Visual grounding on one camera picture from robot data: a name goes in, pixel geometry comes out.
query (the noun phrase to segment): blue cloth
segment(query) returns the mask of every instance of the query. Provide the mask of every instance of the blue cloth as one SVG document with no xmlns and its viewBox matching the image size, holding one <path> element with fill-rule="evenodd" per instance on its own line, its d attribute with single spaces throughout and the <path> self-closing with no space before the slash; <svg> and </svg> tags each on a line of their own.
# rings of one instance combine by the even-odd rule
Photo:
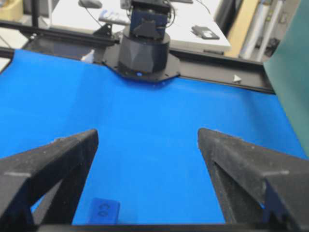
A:
<svg viewBox="0 0 309 232">
<path fill-rule="evenodd" d="M 197 147 L 202 127 L 305 157 L 275 95 L 180 78 L 132 82 L 22 50 L 0 75 L 0 111 L 2 157 L 98 129 L 74 224 L 87 223 L 94 198 L 120 202 L 120 224 L 224 222 Z"/>
</svg>

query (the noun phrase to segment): cable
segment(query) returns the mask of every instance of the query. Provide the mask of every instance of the cable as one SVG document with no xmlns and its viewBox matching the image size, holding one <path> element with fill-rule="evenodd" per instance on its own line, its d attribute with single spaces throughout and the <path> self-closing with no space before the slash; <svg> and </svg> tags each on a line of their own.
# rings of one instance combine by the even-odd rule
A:
<svg viewBox="0 0 309 232">
<path fill-rule="evenodd" d="M 203 3 L 203 0 L 197 0 L 197 2 L 198 2 L 199 4 L 201 4 L 202 6 L 204 6 L 204 7 L 207 9 L 208 13 L 211 15 L 211 11 L 210 11 L 209 8 Z"/>
<path fill-rule="evenodd" d="M 9 47 L 12 48 L 8 42 L 6 42 L 6 40 L 0 35 L 0 39 Z"/>
<path fill-rule="evenodd" d="M 88 8 L 84 5 L 83 0 L 79 0 L 79 2 L 83 5 L 83 7 L 87 10 L 88 14 L 96 21 L 97 24 L 99 24 L 100 27 L 102 25 L 99 23 L 99 21 L 96 20 L 96 18 L 93 17 L 93 15 L 89 12 Z"/>
</svg>

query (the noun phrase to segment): white table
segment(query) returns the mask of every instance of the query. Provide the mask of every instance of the white table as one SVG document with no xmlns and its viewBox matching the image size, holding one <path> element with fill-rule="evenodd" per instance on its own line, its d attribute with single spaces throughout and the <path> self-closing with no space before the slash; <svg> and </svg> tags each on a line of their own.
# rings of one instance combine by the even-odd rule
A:
<svg viewBox="0 0 309 232">
<path fill-rule="evenodd" d="M 204 0 L 212 15 L 215 15 L 220 5 L 220 0 Z M 174 24 L 167 29 L 171 37 L 170 46 L 190 51 L 203 52 L 204 50 L 225 52 L 230 49 L 230 43 L 221 32 L 213 17 L 205 7 L 194 0 L 193 4 L 173 2 L 176 8 L 176 19 Z M 90 13 L 98 19 L 104 8 L 126 14 L 120 9 L 119 0 L 105 0 L 101 9 L 89 9 Z M 92 33 L 99 29 L 99 25 L 88 14 L 88 12 L 78 5 L 78 0 L 60 0 L 52 14 L 53 27 Z M 219 40 L 203 40 L 191 32 L 192 26 L 208 27 Z M 113 33 L 123 30 L 123 26 L 113 25 Z"/>
</svg>

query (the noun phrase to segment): green panel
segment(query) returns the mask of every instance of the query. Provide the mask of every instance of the green panel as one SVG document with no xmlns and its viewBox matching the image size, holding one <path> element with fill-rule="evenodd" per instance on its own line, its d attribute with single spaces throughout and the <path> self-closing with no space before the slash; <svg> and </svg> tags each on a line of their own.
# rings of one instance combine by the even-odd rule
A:
<svg viewBox="0 0 309 232">
<path fill-rule="evenodd" d="M 301 1 L 285 38 L 264 66 L 308 156 L 309 0 Z"/>
</svg>

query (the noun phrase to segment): black device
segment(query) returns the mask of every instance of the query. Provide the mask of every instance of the black device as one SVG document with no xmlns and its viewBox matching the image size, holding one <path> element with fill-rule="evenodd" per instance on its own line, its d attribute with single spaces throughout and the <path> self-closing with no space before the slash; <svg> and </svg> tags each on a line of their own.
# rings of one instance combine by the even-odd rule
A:
<svg viewBox="0 0 309 232">
<path fill-rule="evenodd" d="M 100 9 L 102 8 L 102 2 L 99 0 L 79 0 L 78 4 L 81 7 L 92 8 L 92 9 Z"/>
<path fill-rule="evenodd" d="M 203 38 L 204 40 L 218 40 L 218 39 L 220 39 L 220 37 L 217 36 L 208 27 L 194 26 L 194 27 L 191 27 L 191 29 L 192 29 L 193 34 Z"/>
<path fill-rule="evenodd" d="M 193 0 L 170 0 L 170 1 L 193 4 Z"/>
<path fill-rule="evenodd" d="M 159 82 L 179 75 L 179 59 L 169 53 L 168 0 L 132 0 L 131 24 L 119 44 L 108 47 L 103 63 L 124 78 Z"/>
</svg>

